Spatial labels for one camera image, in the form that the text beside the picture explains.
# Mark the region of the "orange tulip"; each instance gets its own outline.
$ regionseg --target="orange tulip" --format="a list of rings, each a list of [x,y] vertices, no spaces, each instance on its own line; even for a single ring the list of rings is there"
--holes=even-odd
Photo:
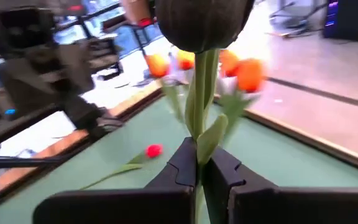
[[[168,75],[170,65],[163,56],[153,54],[146,56],[145,59],[152,77],[162,78],[165,75]]]
[[[238,88],[248,93],[259,91],[265,79],[262,62],[254,58],[239,61],[233,73]]]
[[[237,55],[230,50],[221,50],[219,54],[219,62],[221,63],[221,76],[233,77],[233,71],[239,63]]]
[[[184,50],[179,50],[177,53],[177,62],[179,69],[189,70],[194,68],[195,55],[191,52],[185,52]]]

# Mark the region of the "blurry background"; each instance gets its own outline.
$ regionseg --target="blurry background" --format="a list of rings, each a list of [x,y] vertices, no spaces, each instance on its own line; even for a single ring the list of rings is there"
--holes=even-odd
[[[88,10],[85,24],[94,36],[116,34],[116,45],[122,48],[120,58],[124,69],[120,77],[132,83],[144,79],[147,65],[140,47],[148,54],[168,55],[172,45],[153,24],[141,27],[144,32],[137,33],[142,42],[142,46],[139,45],[120,1],[82,1]],[[293,4],[280,13],[302,16],[328,3],[298,0],[284,4],[291,2]],[[260,100],[251,109],[358,153],[358,42],[322,38],[321,29],[326,25],[325,7],[308,18],[307,31],[297,34],[304,27],[288,29],[282,26],[283,18],[273,21],[270,17],[281,4],[281,0],[256,0],[245,29],[228,47],[240,58],[259,58],[265,64],[268,81]],[[55,33],[57,42],[69,44],[85,38],[76,17],[57,19],[60,27]],[[103,29],[103,22],[111,19],[117,19],[118,26]],[[283,38],[283,34],[289,32],[295,32],[293,38]],[[140,88],[133,85],[113,88],[117,78],[95,82],[95,90],[83,97],[108,108]],[[0,155],[31,156],[73,129],[63,113],[55,113],[3,142]]]

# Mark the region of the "green table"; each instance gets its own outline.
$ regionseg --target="green table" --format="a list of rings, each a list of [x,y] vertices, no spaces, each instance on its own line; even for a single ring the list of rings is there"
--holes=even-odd
[[[209,122],[219,114],[211,107]],[[0,205],[0,224],[30,224],[34,208],[48,196],[76,190],[110,174],[149,144],[164,153],[141,170],[115,176],[94,189],[139,188],[164,167],[188,134],[162,97],[60,167]],[[358,169],[260,123],[244,118],[225,149],[279,186],[358,187]],[[206,206],[203,222],[209,223]]]

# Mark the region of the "tulip leaf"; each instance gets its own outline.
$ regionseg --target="tulip leaf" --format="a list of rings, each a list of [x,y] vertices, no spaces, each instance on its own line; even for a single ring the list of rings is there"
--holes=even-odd
[[[177,87],[173,86],[173,85],[168,86],[167,84],[164,83],[163,80],[161,80],[161,85],[162,85],[162,91],[167,96],[167,98],[171,104],[171,107],[173,109],[173,112],[175,113],[176,119],[179,122],[184,123],[185,119],[183,118],[183,113],[182,113],[182,109],[181,109],[181,104],[180,104],[180,100],[179,100],[179,93],[178,93]]]
[[[211,105],[216,86],[218,72],[219,49],[207,51],[205,69],[205,88],[204,88],[204,123],[208,116],[208,109]]]
[[[223,95],[219,99],[219,104],[222,106],[222,112],[227,116],[228,120],[226,133],[223,138],[224,141],[226,141],[232,134],[239,117],[244,114],[244,108],[248,107],[257,99],[257,97],[253,97],[243,100],[242,97],[243,95],[241,93],[235,91],[233,95]]]
[[[95,186],[96,184],[99,184],[111,177],[114,177],[115,175],[123,174],[123,173],[129,172],[131,170],[141,169],[141,168],[143,168],[144,163],[149,160],[150,159],[146,156],[145,152],[142,151],[138,155],[136,155],[133,159],[131,159],[129,162],[127,162],[126,164],[124,164],[122,167],[118,168],[111,174],[93,182],[92,184],[88,184],[87,186],[82,187],[80,190],[88,189],[88,188]]]
[[[143,168],[143,164],[125,164],[122,167],[120,167],[118,170],[115,170],[113,173],[103,177],[102,179],[100,179],[96,182],[93,182],[92,184],[82,187],[80,190],[88,189],[88,188],[95,186],[96,184],[99,184],[111,177],[114,177],[115,175],[123,174],[125,172],[129,172],[131,170],[136,170],[136,169],[141,169],[141,168]]]
[[[191,136],[194,139],[194,105],[196,100],[196,76],[193,76],[193,81],[190,83],[189,94],[187,95],[186,99],[186,108],[185,108],[185,123],[187,129],[189,130]]]
[[[142,164],[149,160],[144,151],[140,152],[138,155],[133,157],[127,164]]]
[[[225,114],[219,115],[215,122],[197,139],[197,161],[202,167],[212,156],[212,153],[223,138],[227,126]]]

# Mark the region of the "tulip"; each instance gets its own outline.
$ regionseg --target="tulip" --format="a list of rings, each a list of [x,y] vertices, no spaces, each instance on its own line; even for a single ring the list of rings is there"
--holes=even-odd
[[[243,30],[255,0],[156,0],[161,33],[179,49],[226,48]]]
[[[265,80],[263,63],[254,58],[241,60],[235,71],[238,89],[247,93],[255,93],[260,90]]]
[[[149,66],[150,75],[154,78],[162,78],[168,75],[170,64],[160,54],[148,55],[145,57]]]
[[[184,50],[178,50],[177,62],[180,70],[189,70],[194,68],[195,55],[191,52],[185,52]]]
[[[236,69],[239,63],[237,55],[230,50],[221,50],[219,54],[219,62],[221,63],[221,76],[232,77],[233,71]]]

